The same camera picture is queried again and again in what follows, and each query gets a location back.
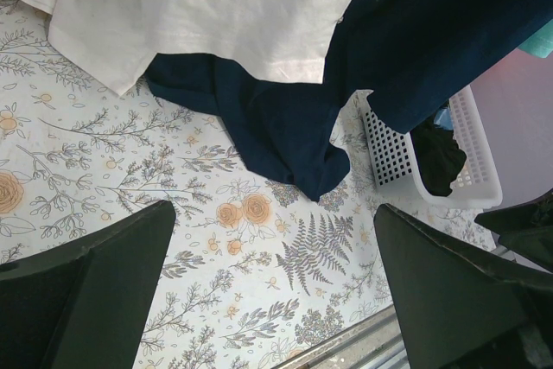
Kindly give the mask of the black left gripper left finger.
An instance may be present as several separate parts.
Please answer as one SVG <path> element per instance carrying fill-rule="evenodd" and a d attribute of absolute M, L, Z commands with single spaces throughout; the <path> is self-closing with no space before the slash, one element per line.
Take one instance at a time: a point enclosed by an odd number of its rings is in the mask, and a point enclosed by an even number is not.
<path fill-rule="evenodd" d="M 131 368 L 175 226 L 162 200 L 1 266 L 3 368 Z"/>

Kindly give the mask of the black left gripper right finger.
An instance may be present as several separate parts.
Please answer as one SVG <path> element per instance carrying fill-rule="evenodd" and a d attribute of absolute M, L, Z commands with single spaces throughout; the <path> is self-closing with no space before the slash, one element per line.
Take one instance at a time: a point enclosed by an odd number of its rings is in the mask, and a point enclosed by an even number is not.
<path fill-rule="evenodd" d="M 383 204 L 378 249 L 413 368 L 550 368 L 552 275 Z"/>

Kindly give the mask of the white t shirt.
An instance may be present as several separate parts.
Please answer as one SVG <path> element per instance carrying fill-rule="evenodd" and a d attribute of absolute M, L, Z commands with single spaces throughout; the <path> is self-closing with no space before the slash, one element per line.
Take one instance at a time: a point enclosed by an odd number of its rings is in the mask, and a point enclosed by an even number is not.
<path fill-rule="evenodd" d="M 158 54 L 212 54 L 259 80 L 319 84 L 352 0 L 23 0 L 49 43 L 117 94 Z"/>

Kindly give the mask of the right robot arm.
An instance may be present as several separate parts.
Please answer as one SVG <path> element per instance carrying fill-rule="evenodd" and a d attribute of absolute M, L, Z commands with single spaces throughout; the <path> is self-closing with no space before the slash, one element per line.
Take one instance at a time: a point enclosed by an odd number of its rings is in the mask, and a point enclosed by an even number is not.
<path fill-rule="evenodd" d="M 499 243 L 552 272 L 552 190 L 508 208 L 480 213 L 475 223 L 499 236 Z"/>

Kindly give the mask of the navy blue hanging shirt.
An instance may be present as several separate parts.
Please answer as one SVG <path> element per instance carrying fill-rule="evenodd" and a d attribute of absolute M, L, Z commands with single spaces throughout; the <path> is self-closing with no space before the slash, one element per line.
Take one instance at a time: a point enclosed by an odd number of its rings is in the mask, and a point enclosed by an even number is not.
<path fill-rule="evenodd" d="M 160 54 L 152 94 L 222 119 L 245 166 L 319 200 L 350 169 L 329 138 L 358 90 L 406 133 L 552 18 L 552 0 L 352 0 L 334 31 L 321 84 L 256 80 L 208 54 Z"/>

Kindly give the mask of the black clothes in basket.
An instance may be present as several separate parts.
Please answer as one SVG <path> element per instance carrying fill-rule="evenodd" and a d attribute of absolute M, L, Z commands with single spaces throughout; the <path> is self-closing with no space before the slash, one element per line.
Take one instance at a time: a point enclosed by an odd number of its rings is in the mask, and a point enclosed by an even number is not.
<path fill-rule="evenodd" d="M 426 190 L 434 196 L 450 196 L 467 155 L 454 138 L 449 102 L 414 128 L 410 137 Z"/>

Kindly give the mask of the white laundry basket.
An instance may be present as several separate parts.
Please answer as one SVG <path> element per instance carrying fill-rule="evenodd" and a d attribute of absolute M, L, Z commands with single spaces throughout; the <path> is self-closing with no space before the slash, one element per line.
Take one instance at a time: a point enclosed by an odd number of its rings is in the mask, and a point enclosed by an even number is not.
<path fill-rule="evenodd" d="M 484 126 L 469 86 L 449 99 L 454 139 L 467 156 L 463 170 L 452 181 L 447 197 L 433 195 L 423 184 L 410 134 L 387 127 L 359 93 L 372 171 L 377 191 L 385 197 L 422 199 L 431 205 L 456 209 L 489 209 L 500 205 L 502 189 Z"/>

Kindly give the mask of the floral table cloth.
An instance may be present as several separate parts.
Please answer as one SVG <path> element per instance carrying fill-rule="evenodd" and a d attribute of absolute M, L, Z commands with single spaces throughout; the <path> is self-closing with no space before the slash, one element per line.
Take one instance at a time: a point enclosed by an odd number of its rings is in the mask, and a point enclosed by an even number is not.
<path fill-rule="evenodd" d="M 331 143 L 352 164 L 312 202 L 249 172 L 223 123 L 124 96 L 48 43 L 49 17 L 1 0 L 1 260 L 102 229 L 159 200 L 176 211 L 134 365 L 272 368 L 387 308 L 362 93 Z"/>

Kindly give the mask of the aluminium mounting rail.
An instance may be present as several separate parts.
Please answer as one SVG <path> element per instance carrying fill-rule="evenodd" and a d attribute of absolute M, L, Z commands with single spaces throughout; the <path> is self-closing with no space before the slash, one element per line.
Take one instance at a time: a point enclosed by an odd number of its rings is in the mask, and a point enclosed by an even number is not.
<path fill-rule="evenodd" d="M 409 369 L 410 363 L 391 305 L 275 368 Z"/>

